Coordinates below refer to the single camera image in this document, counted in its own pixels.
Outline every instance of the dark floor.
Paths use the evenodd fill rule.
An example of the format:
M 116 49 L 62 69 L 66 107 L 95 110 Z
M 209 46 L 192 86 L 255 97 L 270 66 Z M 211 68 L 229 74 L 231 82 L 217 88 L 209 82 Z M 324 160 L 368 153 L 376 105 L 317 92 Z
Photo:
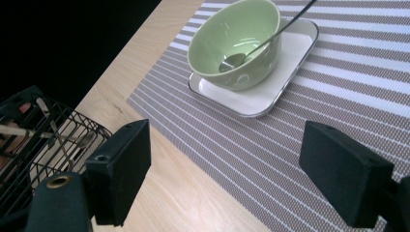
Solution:
M 160 1 L 1 1 L 0 101 L 37 85 L 76 107 Z

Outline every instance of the bowl rim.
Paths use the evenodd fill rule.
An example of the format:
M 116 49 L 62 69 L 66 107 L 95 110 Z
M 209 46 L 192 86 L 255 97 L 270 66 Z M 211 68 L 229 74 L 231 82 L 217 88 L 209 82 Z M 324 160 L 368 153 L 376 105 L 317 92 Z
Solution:
M 279 28 L 280 28 L 280 19 L 281 19 L 281 16 L 280 16 L 280 10 L 279 10 L 279 8 L 278 8 L 278 5 L 277 5 L 275 2 L 273 2 L 272 0 L 239 0 L 239 1 L 237 1 L 237 2 L 234 2 L 234 3 L 232 3 L 232 4 L 228 5 L 228 6 L 226 6 L 225 8 L 220 9 L 218 12 L 216 12 L 216 13 L 213 14 L 211 17 L 209 17 L 209 18 L 198 28 L 198 30 L 195 32 L 195 34 L 193 35 L 193 37 L 192 37 L 192 39 L 191 39 L 191 41 L 190 41 L 190 44 L 193 42 L 195 36 L 197 35 L 197 32 L 198 32 L 199 30 L 201 30 L 201 28 L 202 28 L 208 21 L 210 21 L 211 18 L 216 17 L 216 15 L 223 14 L 225 11 L 229 11 L 230 8 L 231 8 L 231 6 L 238 5 L 238 4 L 243 4 L 244 2 L 267 2 L 267 3 L 270 3 L 270 5 L 273 6 L 274 9 L 278 12 L 278 24 L 277 24 L 277 28 L 275 28 L 275 30 L 273 31 L 273 34 L 272 34 L 272 35 L 274 35 L 274 34 L 279 30 Z M 254 60 L 254 59 L 256 59 L 257 57 L 261 56 L 262 53 L 263 53 L 262 51 L 264 51 L 271 43 L 272 43 L 272 42 L 266 43 L 263 47 L 259 48 L 259 49 L 260 49 L 260 52 L 257 53 L 257 55 L 253 56 L 253 58 L 252 58 L 251 60 Z M 196 70 L 196 69 L 190 64 L 190 45 L 189 45 L 188 52 L 187 52 L 187 60 L 188 60 L 188 64 L 189 64 L 190 68 L 191 68 L 195 73 L 199 74 L 200 76 L 207 77 L 207 78 L 220 77 L 220 75 L 221 75 L 222 73 L 223 73 L 223 74 L 231 74 L 231 73 L 237 72 L 238 70 L 244 69 L 246 66 L 248 66 L 248 65 L 249 65 L 249 61 L 251 61 L 251 60 L 249 60 L 249 61 L 247 61 L 245 64 L 243 64 L 243 65 L 241 65 L 241 66 L 239 66 L 239 67 L 237 67 L 237 68 L 235 68 L 235 69 L 232 69 L 232 70 L 230 70 L 230 71 L 227 71 L 227 72 L 217 72 L 217 73 L 204 73 L 204 72 L 199 72 L 198 70 Z

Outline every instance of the dish rack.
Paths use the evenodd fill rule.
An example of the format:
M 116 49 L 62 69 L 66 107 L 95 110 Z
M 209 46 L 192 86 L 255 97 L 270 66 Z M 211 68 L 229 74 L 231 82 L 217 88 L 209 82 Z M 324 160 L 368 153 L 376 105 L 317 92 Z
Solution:
M 0 103 L 0 124 L 25 130 L 25 135 L 2 131 L 0 137 L 0 220 L 27 209 L 45 178 L 83 173 L 85 160 L 112 135 L 36 86 Z

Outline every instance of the table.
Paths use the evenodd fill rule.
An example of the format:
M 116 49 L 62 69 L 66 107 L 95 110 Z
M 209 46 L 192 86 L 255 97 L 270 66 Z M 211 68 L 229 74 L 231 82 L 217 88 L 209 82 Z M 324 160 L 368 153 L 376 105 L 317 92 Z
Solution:
M 76 110 L 113 132 L 142 119 L 126 99 L 201 3 L 162 0 Z M 94 223 L 95 231 L 269 231 L 154 128 L 151 150 L 124 227 Z

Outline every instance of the placemat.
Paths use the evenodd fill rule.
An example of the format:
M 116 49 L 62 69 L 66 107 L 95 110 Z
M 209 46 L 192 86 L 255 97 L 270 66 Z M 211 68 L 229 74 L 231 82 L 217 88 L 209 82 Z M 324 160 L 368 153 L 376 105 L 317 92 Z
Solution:
M 274 231 L 349 231 L 298 164 L 306 120 L 352 136 L 410 174 L 410 2 L 318 1 L 318 42 L 272 111 L 242 118 L 190 91 L 206 0 L 128 98 L 151 125 Z M 275 0 L 283 17 L 308 1 Z M 385 225 L 379 219 L 375 231 Z

